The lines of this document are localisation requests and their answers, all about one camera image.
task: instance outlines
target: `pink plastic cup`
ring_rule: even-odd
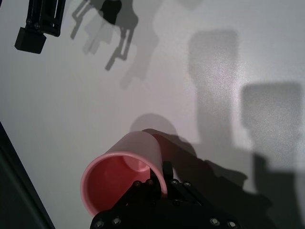
[[[82,175],[81,198],[88,212],[95,216],[111,209],[134,181],[145,182],[150,178],[150,169],[159,179],[162,196],[167,196],[157,140],[142,131],[125,135],[93,160]]]

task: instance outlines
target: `screw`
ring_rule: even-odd
[[[176,184],[178,184],[178,181],[176,179],[174,179],[174,180],[172,180],[172,184],[176,185]]]
[[[216,218],[210,218],[210,223],[212,223],[214,226],[219,226],[220,222]]]
[[[101,219],[94,224],[95,229],[102,228],[103,226],[104,226],[104,222]]]
[[[149,179],[149,180],[147,180],[147,181],[146,181],[146,183],[147,183],[149,186],[152,186],[152,185],[153,185],[153,181],[152,181],[152,180],[150,180],[150,179]]]
[[[121,220],[120,220],[119,217],[114,218],[114,219],[112,220],[112,224],[113,224],[113,225],[119,225],[120,223],[121,223]]]
[[[184,186],[189,187],[189,186],[191,186],[191,183],[190,182],[185,182]]]
[[[138,181],[138,180],[135,181],[135,182],[134,182],[134,185],[135,185],[136,187],[140,187],[140,186],[141,186],[141,181]]]
[[[234,222],[232,222],[232,221],[229,221],[229,222],[228,222],[228,226],[231,227],[231,228],[237,228],[236,223],[234,223]]]
[[[34,27],[35,27],[35,29],[39,29],[39,24],[38,23],[35,23],[35,25],[34,25]]]

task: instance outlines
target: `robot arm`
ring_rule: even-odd
[[[58,37],[66,0],[30,0],[25,28],[20,28],[15,48],[21,51],[41,53],[46,37],[44,33]]]
[[[158,179],[151,171],[145,183],[135,181],[110,210],[98,213],[90,229],[241,229],[237,219],[211,205],[190,183],[173,179],[170,162],[163,163],[168,196],[161,198]]]

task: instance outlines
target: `cup rim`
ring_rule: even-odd
[[[95,158],[93,161],[90,162],[90,164],[86,167],[82,177],[81,177],[81,200],[84,204],[84,206],[86,207],[87,211],[92,215],[95,216],[98,212],[96,212],[95,207],[93,206],[93,204],[89,201],[88,195],[87,195],[87,190],[85,190],[85,183],[88,180],[88,174],[90,173],[90,171],[92,171],[94,169],[94,167],[101,161],[108,159],[110,157],[115,157],[115,156],[129,156],[132,157],[134,159],[140,160],[143,163],[145,163],[146,165],[148,165],[148,167],[155,173],[155,175],[157,176],[159,182],[160,182],[160,186],[161,186],[161,196],[163,198],[167,197],[167,187],[166,187],[166,183],[163,177],[163,172],[159,171],[159,169],[153,164],[151,163],[149,160],[147,160],[145,157],[135,154],[133,152],[129,152],[129,151],[114,151],[114,152],[109,152],[109,153],[105,153],[101,156],[98,156],[97,158]]]

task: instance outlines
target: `black block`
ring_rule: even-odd
[[[43,33],[30,31],[21,27],[16,39],[15,48],[20,51],[40,54],[46,39]]]

